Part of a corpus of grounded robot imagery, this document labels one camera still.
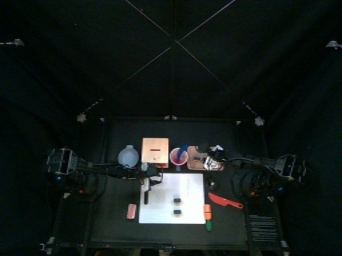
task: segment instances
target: orange object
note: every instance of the orange object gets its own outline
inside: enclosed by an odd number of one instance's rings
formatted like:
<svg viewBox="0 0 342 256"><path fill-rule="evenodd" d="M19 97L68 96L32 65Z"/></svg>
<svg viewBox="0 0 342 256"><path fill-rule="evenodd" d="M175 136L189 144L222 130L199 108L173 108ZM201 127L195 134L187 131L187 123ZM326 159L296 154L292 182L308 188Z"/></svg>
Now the orange object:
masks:
<svg viewBox="0 0 342 256"><path fill-rule="evenodd" d="M205 204L205 219L211 220L211 205Z"/></svg>

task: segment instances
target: white paper sheet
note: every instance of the white paper sheet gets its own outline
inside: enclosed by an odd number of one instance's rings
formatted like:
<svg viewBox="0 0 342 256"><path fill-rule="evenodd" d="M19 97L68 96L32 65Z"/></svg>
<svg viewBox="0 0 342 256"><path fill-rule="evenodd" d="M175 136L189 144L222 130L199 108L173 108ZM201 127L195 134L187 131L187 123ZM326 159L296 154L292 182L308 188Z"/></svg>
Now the white paper sheet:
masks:
<svg viewBox="0 0 342 256"><path fill-rule="evenodd" d="M205 224L203 174L165 173L163 182L149 192L145 204L145 191L141 190L139 223Z"/></svg>

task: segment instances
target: black enclosure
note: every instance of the black enclosure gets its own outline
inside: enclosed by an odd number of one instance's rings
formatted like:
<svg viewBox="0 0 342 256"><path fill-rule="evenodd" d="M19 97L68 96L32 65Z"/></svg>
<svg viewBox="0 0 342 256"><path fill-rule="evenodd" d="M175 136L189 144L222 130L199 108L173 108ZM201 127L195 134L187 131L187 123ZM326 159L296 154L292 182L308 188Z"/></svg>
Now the black enclosure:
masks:
<svg viewBox="0 0 342 256"><path fill-rule="evenodd" d="M280 197L292 252L341 255L341 10L340 0L0 1L0 254L36 255L51 236L50 148L101 162L111 118L261 118L269 156L312 166Z"/></svg>

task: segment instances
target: red tool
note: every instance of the red tool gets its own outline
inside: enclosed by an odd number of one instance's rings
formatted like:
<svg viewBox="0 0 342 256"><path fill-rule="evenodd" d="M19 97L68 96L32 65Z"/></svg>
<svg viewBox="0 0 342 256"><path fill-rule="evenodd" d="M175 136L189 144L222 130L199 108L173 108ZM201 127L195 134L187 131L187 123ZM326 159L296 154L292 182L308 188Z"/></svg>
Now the red tool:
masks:
<svg viewBox="0 0 342 256"><path fill-rule="evenodd" d="M209 198L211 199L211 201L222 206L227 206L229 204L239 209L243 208L243 204L235 201L231 201L215 194L213 194L211 192L209 192Z"/></svg>

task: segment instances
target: black tent pole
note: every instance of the black tent pole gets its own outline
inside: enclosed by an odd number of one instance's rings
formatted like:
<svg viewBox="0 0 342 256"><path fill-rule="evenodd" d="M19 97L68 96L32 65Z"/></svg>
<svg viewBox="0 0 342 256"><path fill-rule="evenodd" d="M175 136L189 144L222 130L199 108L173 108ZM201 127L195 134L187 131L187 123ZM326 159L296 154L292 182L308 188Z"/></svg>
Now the black tent pole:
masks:
<svg viewBox="0 0 342 256"><path fill-rule="evenodd" d="M177 0L171 0L171 36L170 36L170 117L174 116L175 105L175 63L177 63Z"/></svg>

